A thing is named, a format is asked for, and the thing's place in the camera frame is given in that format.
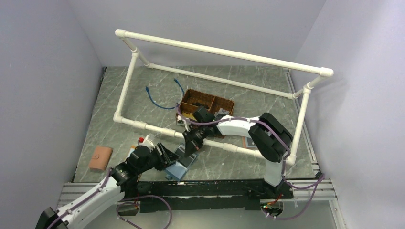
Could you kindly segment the dark grey credit card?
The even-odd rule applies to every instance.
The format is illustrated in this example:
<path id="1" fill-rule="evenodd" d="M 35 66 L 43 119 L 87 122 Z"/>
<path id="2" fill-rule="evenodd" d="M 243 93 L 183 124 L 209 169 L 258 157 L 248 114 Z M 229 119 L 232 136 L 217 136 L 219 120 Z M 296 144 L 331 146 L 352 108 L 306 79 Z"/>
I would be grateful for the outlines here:
<path id="1" fill-rule="evenodd" d="M 188 157 L 182 158 L 179 162 L 180 162 L 184 167 L 188 168 L 188 167 L 190 167 L 190 166 L 193 164 L 193 162 L 196 160 L 197 156 L 198 156 L 198 155 L 197 155 L 196 153 L 194 153 L 194 154 L 191 154 L 191 155 L 188 156 Z"/>

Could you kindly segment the blue card holder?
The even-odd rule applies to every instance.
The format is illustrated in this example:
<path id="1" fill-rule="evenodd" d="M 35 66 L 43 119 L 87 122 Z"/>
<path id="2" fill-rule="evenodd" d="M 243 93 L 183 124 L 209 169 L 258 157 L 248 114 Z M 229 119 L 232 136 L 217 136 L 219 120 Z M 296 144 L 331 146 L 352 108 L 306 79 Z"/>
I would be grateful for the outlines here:
<path id="1" fill-rule="evenodd" d="M 165 178 L 167 180 L 171 180 L 171 181 L 181 181 L 184 176 L 186 175 L 186 173 L 189 171 L 191 165 L 194 163 L 194 161 L 197 158 L 197 154 L 191 154 L 188 157 L 185 157 L 185 145 L 184 144 L 180 144 L 178 145 L 175 153 L 177 155 L 179 155 L 181 158 L 180 160 L 176 161 L 175 164 L 167 167 L 165 169 L 165 173 L 166 176 Z"/>

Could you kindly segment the black credit card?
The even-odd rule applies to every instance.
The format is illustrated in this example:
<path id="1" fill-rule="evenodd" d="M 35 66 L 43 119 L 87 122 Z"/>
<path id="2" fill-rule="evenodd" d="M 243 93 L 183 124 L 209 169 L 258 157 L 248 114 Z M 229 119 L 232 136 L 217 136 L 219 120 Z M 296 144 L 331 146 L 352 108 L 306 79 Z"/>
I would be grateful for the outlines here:
<path id="1" fill-rule="evenodd" d="M 199 102 L 192 103 L 192 105 L 197 106 L 197 107 L 203 106 L 203 107 L 205 107 L 207 110 L 209 109 L 209 106 L 208 106 L 208 105 L 202 104 L 202 103 L 199 103 Z"/>

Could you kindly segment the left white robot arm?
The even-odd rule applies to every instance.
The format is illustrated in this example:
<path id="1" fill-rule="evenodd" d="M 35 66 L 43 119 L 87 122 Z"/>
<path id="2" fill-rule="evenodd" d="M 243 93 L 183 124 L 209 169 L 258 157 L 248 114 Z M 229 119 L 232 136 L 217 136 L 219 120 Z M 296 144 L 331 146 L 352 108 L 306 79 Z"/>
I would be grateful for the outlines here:
<path id="1" fill-rule="evenodd" d="M 57 210 L 44 210 L 36 224 L 37 229 L 83 229 L 116 202 L 132 200 L 137 194 L 140 174 L 156 169 L 162 171 L 181 159 L 163 144 L 139 145 L 89 191 Z"/>

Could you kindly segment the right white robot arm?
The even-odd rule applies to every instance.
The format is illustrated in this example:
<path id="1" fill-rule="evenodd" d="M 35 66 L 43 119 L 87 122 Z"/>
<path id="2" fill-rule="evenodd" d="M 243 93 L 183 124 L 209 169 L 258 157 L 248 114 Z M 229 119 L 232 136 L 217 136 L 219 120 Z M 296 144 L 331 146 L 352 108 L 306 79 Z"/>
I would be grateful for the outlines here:
<path id="1" fill-rule="evenodd" d="M 215 135 L 237 135 L 250 138 L 266 160 L 263 192 L 269 198 L 281 193 L 286 157 L 290 155 L 292 134 L 270 113 L 253 118 L 214 116 L 203 105 L 193 112 L 195 127 L 184 131 L 185 156 L 200 150 L 204 140 Z"/>

